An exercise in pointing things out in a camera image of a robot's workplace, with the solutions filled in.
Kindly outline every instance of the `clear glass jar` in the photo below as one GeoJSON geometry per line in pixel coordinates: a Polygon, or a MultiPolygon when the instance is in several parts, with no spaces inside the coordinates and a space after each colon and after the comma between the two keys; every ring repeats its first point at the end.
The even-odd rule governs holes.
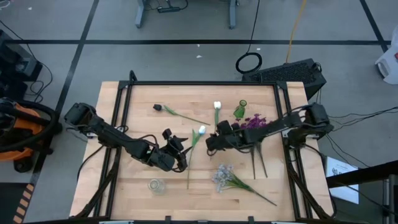
{"type": "Polygon", "coordinates": [[[148,183],[148,188],[154,195],[163,195],[166,190],[166,184],[162,179],[152,179],[148,183]]]}

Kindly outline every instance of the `white object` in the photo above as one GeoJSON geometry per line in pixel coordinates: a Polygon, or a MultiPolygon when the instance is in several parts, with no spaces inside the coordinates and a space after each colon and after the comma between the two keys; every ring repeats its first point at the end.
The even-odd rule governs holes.
{"type": "Polygon", "coordinates": [[[204,135],[206,133],[206,127],[204,125],[200,126],[198,133],[204,135]]]}
{"type": "Polygon", "coordinates": [[[398,45],[391,45],[376,61],[376,66],[386,83],[398,84],[398,45]]]}
{"type": "Polygon", "coordinates": [[[221,102],[220,101],[214,101],[214,109],[221,109],[221,102]]]}
{"type": "MultiPolygon", "coordinates": [[[[338,175],[338,174],[344,174],[346,172],[351,172],[358,170],[357,167],[351,166],[345,162],[341,162],[337,159],[328,157],[326,160],[326,176],[330,177],[333,175],[338,175]]],[[[358,190],[358,184],[356,185],[350,185],[350,187],[358,190]]],[[[348,202],[352,202],[355,204],[359,203],[359,195],[358,192],[356,192],[353,189],[350,189],[348,187],[335,187],[330,189],[330,193],[332,196],[336,198],[340,198],[342,200],[346,200],[348,202]]]]}

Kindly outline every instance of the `table leg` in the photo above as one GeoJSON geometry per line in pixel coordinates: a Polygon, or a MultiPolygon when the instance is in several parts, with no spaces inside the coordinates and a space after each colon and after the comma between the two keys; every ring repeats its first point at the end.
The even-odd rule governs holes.
{"type": "Polygon", "coordinates": [[[141,28],[142,16],[144,15],[145,0],[137,0],[137,2],[138,2],[138,9],[136,15],[136,27],[141,28]]]}
{"type": "Polygon", "coordinates": [[[236,0],[229,1],[229,28],[234,29],[236,26],[236,0]]]}

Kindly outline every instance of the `white paper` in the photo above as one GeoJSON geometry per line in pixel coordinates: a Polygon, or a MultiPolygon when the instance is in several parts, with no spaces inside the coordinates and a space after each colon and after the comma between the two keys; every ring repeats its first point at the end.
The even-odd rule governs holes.
{"type": "MultiPolygon", "coordinates": [[[[357,167],[353,167],[345,162],[341,162],[337,159],[328,157],[326,160],[326,176],[330,177],[333,175],[344,174],[346,172],[351,172],[358,170],[357,167]]],[[[358,190],[358,184],[350,185],[350,187],[358,190]]],[[[355,204],[359,203],[359,195],[355,190],[349,189],[348,187],[335,187],[330,189],[332,196],[346,200],[348,202],[353,202],[355,204]]]]}

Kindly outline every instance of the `lavender flower bunch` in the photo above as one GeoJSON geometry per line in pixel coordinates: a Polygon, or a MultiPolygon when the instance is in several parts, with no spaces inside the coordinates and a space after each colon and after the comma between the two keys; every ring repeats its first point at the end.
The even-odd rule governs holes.
{"type": "Polygon", "coordinates": [[[255,114],[253,118],[246,118],[244,120],[245,123],[240,124],[241,129],[254,129],[254,128],[263,128],[267,126],[266,118],[260,118],[261,114],[255,114]]]}
{"type": "Polygon", "coordinates": [[[211,180],[217,184],[217,192],[222,193],[223,190],[228,190],[232,188],[239,188],[243,190],[247,190],[248,192],[252,192],[261,198],[267,200],[267,202],[277,206],[274,202],[271,202],[269,199],[265,198],[262,196],[259,192],[256,192],[252,187],[248,186],[245,184],[241,179],[239,179],[234,173],[233,173],[233,166],[228,165],[225,167],[223,164],[221,164],[218,167],[218,170],[214,174],[214,176],[211,178],[211,180]]]}

